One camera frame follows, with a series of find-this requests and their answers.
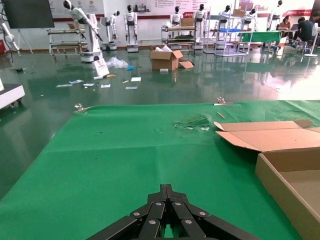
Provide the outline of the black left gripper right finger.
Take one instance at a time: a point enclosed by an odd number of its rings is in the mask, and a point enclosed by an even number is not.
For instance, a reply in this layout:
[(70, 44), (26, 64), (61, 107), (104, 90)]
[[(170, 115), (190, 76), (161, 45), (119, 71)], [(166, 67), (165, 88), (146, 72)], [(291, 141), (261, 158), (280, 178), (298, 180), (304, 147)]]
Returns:
[(257, 237), (202, 208), (166, 185), (166, 217), (175, 238), (189, 240), (256, 240)]

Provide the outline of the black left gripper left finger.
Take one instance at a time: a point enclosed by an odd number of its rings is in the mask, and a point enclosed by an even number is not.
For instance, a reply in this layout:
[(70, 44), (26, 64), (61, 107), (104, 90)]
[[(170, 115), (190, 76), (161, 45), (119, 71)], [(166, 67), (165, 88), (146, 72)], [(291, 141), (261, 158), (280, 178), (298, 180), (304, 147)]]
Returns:
[(167, 186), (149, 194), (147, 203), (89, 237), (90, 240), (134, 240), (151, 234), (161, 235), (161, 221), (166, 209)]

